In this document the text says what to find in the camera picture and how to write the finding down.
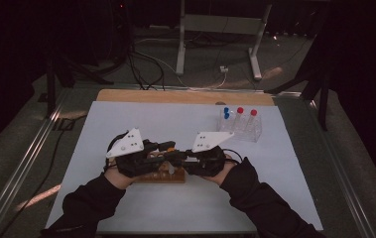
dark background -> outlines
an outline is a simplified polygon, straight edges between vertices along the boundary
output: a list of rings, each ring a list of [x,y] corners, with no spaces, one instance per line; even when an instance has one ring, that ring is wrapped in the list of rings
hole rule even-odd
[[[260,3],[256,8],[242,8],[241,4],[230,5],[232,1],[215,2],[219,2],[213,3],[219,6],[213,8],[217,15],[253,17],[260,13]],[[180,3],[174,0],[95,3],[0,1],[0,132],[33,95],[31,83],[46,73],[46,53],[51,49],[81,63],[124,58],[122,48],[128,43],[119,32],[95,28],[96,24],[110,24],[110,14],[123,16],[111,23],[115,26],[172,28],[179,21]],[[120,3],[124,9],[114,8]],[[200,12],[208,5],[192,0],[187,12]],[[279,1],[274,3],[266,31],[270,35],[317,35],[298,75],[318,66],[329,68],[329,88],[337,92],[376,166],[376,1],[334,0],[328,5],[326,1]],[[57,68],[67,70],[62,63]],[[62,83],[71,86],[72,80],[66,78]]]

hand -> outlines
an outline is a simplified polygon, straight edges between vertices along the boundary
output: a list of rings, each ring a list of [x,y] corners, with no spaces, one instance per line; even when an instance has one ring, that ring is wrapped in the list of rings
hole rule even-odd
[[[224,182],[225,180],[225,177],[228,175],[228,173],[231,171],[231,169],[233,169],[233,167],[235,167],[236,164],[233,163],[233,162],[226,162],[225,165],[224,165],[224,168],[222,169],[222,171],[220,173],[218,173],[218,175],[214,176],[214,177],[202,177],[203,179],[206,179],[206,180],[210,180],[210,181],[213,181],[215,183],[217,183],[218,185],[222,185],[222,183]]]
[[[137,177],[128,178],[122,174],[119,173],[119,170],[117,167],[110,167],[106,173],[104,173],[104,176],[107,178],[107,180],[110,181],[114,186],[116,186],[119,189],[126,189],[130,184],[132,184]]]

table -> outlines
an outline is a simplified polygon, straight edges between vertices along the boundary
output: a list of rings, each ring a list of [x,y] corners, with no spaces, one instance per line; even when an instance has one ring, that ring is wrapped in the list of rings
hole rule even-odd
[[[181,2],[181,21],[180,21],[180,41],[178,62],[176,66],[176,74],[184,74],[185,65],[185,31],[202,31],[216,33],[234,33],[255,35],[256,42],[253,48],[249,49],[249,59],[253,70],[253,78],[262,79],[261,70],[256,58],[259,45],[264,34],[265,26],[271,11],[271,4],[266,6],[265,12],[261,18],[239,18],[239,17],[223,17],[209,15],[195,15],[185,13],[185,0]]]
[[[267,181],[304,220],[321,230],[283,119],[269,95],[113,89],[102,90],[91,106],[47,226],[61,216],[66,194],[98,176],[108,143],[122,130],[139,126],[144,139],[174,140],[178,149],[190,149],[197,130],[216,125],[215,115],[223,106],[215,103],[258,108],[263,120],[258,143],[227,141],[221,147],[234,149],[243,156],[250,152],[248,158],[260,179]],[[188,118],[188,123],[180,124],[184,118]],[[252,155],[257,152],[262,157]],[[231,207],[228,199],[228,194],[212,182],[192,176],[187,176],[184,184],[133,184],[115,216],[101,221],[97,231],[106,234],[255,232],[247,216]]]

black sleeve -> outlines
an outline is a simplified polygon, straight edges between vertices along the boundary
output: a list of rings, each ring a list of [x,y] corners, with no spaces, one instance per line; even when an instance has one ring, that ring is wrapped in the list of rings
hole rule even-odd
[[[265,237],[324,237],[268,184],[259,182],[247,158],[231,169],[220,187],[229,193],[230,204],[245,212]]]
[[[113,216],[125,192],[101,174],[64,198],[63,216],[42,230],[41,237],[94,237],[98,221]]]

white table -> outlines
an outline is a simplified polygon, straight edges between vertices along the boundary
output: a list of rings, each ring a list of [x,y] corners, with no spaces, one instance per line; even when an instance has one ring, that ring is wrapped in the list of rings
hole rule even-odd
[[[191,149],[197,132],[216,130],[221,107],[94,101],[47,226],[63,214],[62,202],[66,194],[99,175],[107,146],[116,135],[139,127],[143,139],[159,143],[173,140],[177,149]],[[258,143],[229,140],[221,144],[221,148],[248,157],[260,181],[269,183],[305,221],[322,230],[278,107],[245,106],[246,109],[252,107],[257,108],[262,116],[263,132]],[[244,213],[229,205],[228,199],[228,194],[217,185],[195,176],[187,176],[183,184],[133,184],[122,198],[116,214],[99,223],[98,233],[256,231]]]

